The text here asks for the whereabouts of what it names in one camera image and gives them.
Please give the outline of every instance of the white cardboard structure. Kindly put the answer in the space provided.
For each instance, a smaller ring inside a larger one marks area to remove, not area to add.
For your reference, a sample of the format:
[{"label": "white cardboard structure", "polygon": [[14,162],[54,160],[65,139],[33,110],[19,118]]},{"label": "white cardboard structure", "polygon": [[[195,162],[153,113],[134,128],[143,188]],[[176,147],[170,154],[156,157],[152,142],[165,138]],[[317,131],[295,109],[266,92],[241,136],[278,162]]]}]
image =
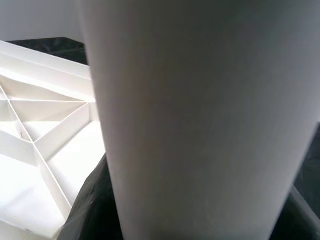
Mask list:
[{"label": "white cardboard structure", "polygon": [[0,41],[1,222],[52,238],[104,153],[89,67]]}]

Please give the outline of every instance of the white wall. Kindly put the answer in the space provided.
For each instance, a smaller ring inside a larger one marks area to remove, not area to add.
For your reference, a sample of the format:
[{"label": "white wall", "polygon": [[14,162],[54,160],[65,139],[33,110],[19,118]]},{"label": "white wall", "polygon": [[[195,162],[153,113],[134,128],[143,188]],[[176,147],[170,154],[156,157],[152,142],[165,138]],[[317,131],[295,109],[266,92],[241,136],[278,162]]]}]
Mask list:
[{"label": "white wall", "polygon": [[0,40],[57,37],[83,41],[75,0],[0,2]]},{"label": "white wall", "polygon": [[48,240],[0,221],[0,240]]}]

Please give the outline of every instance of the white cylinder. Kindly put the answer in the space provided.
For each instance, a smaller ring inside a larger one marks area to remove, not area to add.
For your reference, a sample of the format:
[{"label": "white cylinder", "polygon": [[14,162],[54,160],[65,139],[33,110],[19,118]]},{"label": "white cylinder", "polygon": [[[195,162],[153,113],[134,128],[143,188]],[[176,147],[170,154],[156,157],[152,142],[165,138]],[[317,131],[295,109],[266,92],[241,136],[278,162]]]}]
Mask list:
[{"label": "white cylinder", "polygon": [[82,0],[126,240],[267,240],[320,111],[320,2]]}]

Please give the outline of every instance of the gray surface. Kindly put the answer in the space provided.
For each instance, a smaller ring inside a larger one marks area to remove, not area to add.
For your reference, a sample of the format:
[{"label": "gray surface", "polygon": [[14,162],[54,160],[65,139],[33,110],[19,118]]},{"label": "gray surface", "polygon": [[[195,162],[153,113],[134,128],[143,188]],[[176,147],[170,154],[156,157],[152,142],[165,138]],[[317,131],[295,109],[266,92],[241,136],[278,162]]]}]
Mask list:
[{"label": "gray surface", "polygon": [[319,120],[320,2],[81,1],[126,240],[266,240]]},{"label": "gray surface", "polygon": [[1,1],[1,41],[57,37],[83,42],[76,0]]}]

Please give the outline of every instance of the dark surface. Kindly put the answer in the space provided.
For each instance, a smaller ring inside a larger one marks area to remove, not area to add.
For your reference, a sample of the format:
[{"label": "dark surface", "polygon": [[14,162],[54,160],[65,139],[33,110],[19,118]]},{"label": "dark surface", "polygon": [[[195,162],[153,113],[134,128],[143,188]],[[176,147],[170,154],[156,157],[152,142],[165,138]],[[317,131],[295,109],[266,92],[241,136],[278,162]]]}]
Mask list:
[{"label": "dark surface", "polygon": [[316,131],[294,185],[320,218],[320,128]]},{"label": "dark surface", "polygon": [[9,43],[88,65],[85,45],[66,37],[9,41]]},{"label": "dark surface", "polygon": [[58,240],[122,240],[107,158],[86,179]]},{"label": "dark surface", "polygon": [[293,187],[270,240],[320,240],[320,220]]}]

